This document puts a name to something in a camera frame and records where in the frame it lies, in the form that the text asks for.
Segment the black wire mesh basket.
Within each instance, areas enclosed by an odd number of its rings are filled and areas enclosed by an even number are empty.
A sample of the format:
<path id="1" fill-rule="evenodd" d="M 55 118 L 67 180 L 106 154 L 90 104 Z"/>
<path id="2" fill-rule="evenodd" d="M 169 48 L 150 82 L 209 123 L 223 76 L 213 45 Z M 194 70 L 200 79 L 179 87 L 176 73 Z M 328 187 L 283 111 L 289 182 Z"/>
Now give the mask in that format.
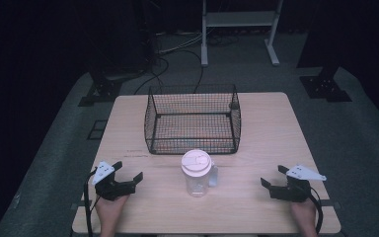
<path id="1" fill-rule="evenodd" d="M 193 149 L 234 154 L 242 132 L 242 113 L 233 84 L 156 86 L 148 91 L 144 138 L 155 155 Z"/>

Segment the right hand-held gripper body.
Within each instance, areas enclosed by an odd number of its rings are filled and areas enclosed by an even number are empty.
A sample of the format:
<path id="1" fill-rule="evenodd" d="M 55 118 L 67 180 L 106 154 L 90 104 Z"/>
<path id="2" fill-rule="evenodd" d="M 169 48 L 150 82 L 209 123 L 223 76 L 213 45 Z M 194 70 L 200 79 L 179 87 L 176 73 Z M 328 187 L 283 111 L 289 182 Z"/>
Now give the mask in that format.
<path id="1" fill-rule="evenodd" d="M 286 185 L 284 187 L 271 185 L 269 194 L 271 198 L 303 202 L 307 198 L 312 199 L 311 181 L 326 181 L 327 177 L 321 175 L 306 166 L 295 165 L 286 173 Z"/>

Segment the clear plastic pitcher white lid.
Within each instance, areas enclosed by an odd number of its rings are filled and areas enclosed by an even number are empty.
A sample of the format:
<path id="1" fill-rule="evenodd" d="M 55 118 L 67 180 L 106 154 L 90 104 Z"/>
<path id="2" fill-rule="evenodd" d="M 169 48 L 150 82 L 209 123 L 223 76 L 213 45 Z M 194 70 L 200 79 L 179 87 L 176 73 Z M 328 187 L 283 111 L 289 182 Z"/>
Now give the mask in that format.
<path id="1" fill-rule="evenodd" d="M 218 167 L 208 153 L 194 149 L 182 157 L 181 168 L 190 196 L 200 198 L 218 184 Z"/>

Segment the person's right hand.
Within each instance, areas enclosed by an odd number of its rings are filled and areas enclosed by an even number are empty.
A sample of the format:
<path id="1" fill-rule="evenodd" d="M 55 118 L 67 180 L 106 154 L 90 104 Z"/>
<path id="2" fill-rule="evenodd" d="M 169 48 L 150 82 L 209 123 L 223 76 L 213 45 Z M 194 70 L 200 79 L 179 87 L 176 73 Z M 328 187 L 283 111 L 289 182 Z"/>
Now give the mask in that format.
<path id="1" fill-rule="evenodd" d="M 315 228 L 316 207 L 309 198 L 303 202 L 292 202 L 290 212 L 302 237 L 318 237 Z"/>

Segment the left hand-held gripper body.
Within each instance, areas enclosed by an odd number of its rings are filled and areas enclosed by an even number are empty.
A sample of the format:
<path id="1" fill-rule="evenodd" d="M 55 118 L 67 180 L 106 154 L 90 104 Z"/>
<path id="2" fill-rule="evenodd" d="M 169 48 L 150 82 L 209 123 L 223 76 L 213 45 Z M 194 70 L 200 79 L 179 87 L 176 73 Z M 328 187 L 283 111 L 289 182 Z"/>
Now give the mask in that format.
<path id="1" fill-rule="evenodd" d="M 96 194 L 107 200 L 115 200 L 122 196 L 135 193 L 136 184 L 132 181 L 118 182 L 115 179 L 113 165 L 101 161 L 94 174 L 92 185 L 96 189 Z"/>

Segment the black stand base plate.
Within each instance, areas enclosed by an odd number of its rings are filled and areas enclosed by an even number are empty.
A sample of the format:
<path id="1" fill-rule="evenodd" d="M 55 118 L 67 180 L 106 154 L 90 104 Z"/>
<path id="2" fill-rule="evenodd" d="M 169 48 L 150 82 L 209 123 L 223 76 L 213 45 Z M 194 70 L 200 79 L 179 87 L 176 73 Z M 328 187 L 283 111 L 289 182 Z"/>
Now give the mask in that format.
<path id="1" fill-rule="evenodd" d="M 334 79 L 319 76 L 301 76 L 300 81 L 311 99 L 326 99 L 330 103 L 350 102 L 351 98 Z"/>
<path id="2" fill-rule="evenodd" d="M 93 83 L 86 96 L 82 97 L 78 106 L 91 107 L 96 103 L 113 102 L 119 95 L 122 83 L 118 80 L 106 80 L 103 84 Z"/>

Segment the person's left hand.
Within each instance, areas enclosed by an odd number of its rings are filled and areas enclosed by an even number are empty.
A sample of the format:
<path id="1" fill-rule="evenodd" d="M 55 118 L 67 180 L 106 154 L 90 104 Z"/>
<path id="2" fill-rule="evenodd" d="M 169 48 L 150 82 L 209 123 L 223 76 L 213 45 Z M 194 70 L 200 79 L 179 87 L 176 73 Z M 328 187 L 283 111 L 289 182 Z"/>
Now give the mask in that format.
<path id="1" fill-rule="evenodd" d="M 101 223 L 100 237 L 114 237 L 117 225 L 128 196 L 117 197 L 115 200 L 100 198 L 96 210 Z"/>

